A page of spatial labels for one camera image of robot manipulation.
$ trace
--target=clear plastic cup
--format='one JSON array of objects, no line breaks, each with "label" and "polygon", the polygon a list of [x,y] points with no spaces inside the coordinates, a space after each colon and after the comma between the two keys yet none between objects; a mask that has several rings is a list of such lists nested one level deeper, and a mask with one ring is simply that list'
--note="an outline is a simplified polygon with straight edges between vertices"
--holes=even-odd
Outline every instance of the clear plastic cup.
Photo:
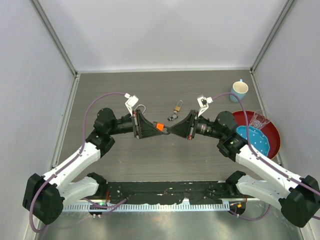
[{"label": "clear plastic cup", "polygon": [[263,129],[268,123],[270,123],[270,115],[265,110],[257,110],[254,112],[253,117],[250,120],[249,125],[255,129]]}]

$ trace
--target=white backdrop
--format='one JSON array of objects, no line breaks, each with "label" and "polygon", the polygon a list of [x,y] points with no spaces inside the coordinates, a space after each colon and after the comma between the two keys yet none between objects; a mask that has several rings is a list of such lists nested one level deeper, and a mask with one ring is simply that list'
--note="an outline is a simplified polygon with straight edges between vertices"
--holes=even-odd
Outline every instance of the white backdrop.
[{"label": "white backdrop", "polygon": [[[297,1],[256,70],[284,165],[320,183],[320,1]],[[310,221],[320,240],[320,221]]]},{"label": "white backdrop", "polygon": [[286,0],[40,0],[78,71],[249,68]]},{"label": "white backdrop", "polygon": [[0,238],[22,240],[28,178],[49,169],[73,76],[27,0],[0,0]]}]

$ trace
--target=light blue mug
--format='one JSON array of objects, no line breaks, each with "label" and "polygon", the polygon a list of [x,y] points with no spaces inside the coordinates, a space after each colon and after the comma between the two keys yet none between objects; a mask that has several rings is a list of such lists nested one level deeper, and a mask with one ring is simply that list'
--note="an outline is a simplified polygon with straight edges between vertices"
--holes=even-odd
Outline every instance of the light blue mug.
[{"label": "light blue mug", "polygon": [[[236,81],[232,85],[231,93],[237,95],[238,98],[240,98],[240,100],[242,100],[245,97],[248,90],[249,90],[248,85],[246,83],[244,83],[242,79],[240,79],[240,81]],[[232,95],[230,95],[230,100],[234,103],[238,102],[238,100]]]}]

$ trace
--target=blue bowl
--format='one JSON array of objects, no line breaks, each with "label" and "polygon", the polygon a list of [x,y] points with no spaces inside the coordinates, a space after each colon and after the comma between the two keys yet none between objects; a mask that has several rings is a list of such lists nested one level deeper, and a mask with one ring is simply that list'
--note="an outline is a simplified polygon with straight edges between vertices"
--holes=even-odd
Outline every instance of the blue bowl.
[{"label": "blue bowl", "polygon": [[[236,132],[248,140],[247,138],[247,128],[246,126],[238,126]],[[259,129],[254,128],[253,126],[249,126],[250,133],[250,141],[251,144],[263,155],[268,156],[270,151],[270,144],[266,135]]]}]

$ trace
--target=brass padlock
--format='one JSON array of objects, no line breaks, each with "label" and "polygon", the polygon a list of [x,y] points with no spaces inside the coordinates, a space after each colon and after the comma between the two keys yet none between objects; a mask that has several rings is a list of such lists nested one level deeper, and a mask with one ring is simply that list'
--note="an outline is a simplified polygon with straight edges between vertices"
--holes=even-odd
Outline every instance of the brass padlock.
[{"label": "brass padlock", "polygon": [[182,100],[178,101],[178,104],[174,108],[177,113],[180,112],[183,103],[184,102]]}]

